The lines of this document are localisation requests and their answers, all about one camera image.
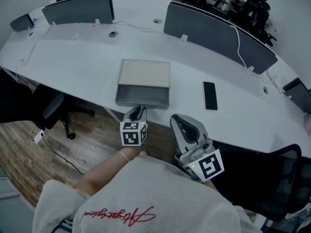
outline white wall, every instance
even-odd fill
[[[0,0],[0,49],[13,32],[11,21],[49,2],[50,0]]]
[[[311,0],[268,0],[277,38],[272,47],[311,88]]]

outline black phone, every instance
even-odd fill
[[[203,82],[204,102],[207,110],[217,111],[217,97],[215,84],[210,82]]]

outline white power socket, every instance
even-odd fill
[[[41,134],[43,134],[43,136],[45,136],[44,131],[40,130],[40,132],[34,138],[36,144],[38,144],[42,140],[42,135]]]

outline wooden floor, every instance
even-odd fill
[[[69,130],[76,133],[76,138],[66,139],[64,126],[58,122],[46,131],[45,139],[54,151],[85,173],[120,150],[121,138],[119,123],[104,108],[84,101],[79,105],[93,109],[95,117],[70,114]],[[20,193],[36,206],[46,181],[54,179],[73,185],[82,175],[55,155],[44,141],[38,145],[30,141],[33,125],[29,121],[0,124],[0,167]],[[38,132],[35,127],[33,137]],[[172,162],[175,143],[170,129],[149,124],[144,150],[152,157]]]

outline shirt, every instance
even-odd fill
[[[241,207],[175,166],[137,156],[89,198],[57,181],[43,187],[34,233],[260,233]]]

